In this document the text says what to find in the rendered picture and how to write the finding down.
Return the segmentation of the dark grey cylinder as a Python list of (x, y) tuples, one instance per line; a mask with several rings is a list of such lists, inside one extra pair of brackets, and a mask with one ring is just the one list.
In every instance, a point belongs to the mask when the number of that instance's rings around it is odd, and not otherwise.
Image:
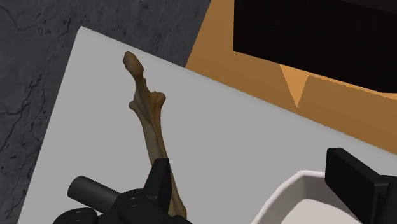
[(119, 195), (119, 192), (85, 176), (73, 179), (67, 190), (69, 198), (100, 213), (109, 211)]

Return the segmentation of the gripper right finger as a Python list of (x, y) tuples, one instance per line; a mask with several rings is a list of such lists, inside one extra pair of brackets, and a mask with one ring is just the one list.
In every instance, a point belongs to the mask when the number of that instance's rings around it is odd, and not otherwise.
[(329, 148), (325, 182), (362, 224), (397, 224), (397, 176), (378, 174), (343, 148)]

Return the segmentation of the white bowl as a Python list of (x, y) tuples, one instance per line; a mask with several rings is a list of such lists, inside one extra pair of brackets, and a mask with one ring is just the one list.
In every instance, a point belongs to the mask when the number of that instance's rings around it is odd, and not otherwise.
[(325, 173), (302, 170), (275, 190), (251, 224), (362, 224), (325, 182)]

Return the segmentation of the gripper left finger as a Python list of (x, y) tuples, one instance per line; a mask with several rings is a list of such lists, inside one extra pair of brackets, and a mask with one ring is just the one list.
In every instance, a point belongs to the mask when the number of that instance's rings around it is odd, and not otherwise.
[(78, 176), (67, 196), (85, 205), (59, 215), (53, 224), (192, 224), (168, 214), (171, 203), (168, 158), (154, 161), (143, 188), (118, 193), (90, 178)]

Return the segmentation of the brown bone-shaped object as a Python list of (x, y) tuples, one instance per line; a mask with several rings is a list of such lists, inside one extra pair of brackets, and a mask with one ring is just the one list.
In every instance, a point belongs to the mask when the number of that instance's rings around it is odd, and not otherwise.
[(157, 214), (168, 217), (162, 224), (191, 224), (179, 196), (162, 136), (161, 111), (166, 96), (162, 92), (149, 90), (143, 65), (135, 54), (126, 51), (123, 64), (135, 82), (134, 98), (129, 102), (129, 108), (141, 123), (152, 165), (144, 186), (146, 197), (158, 207)]

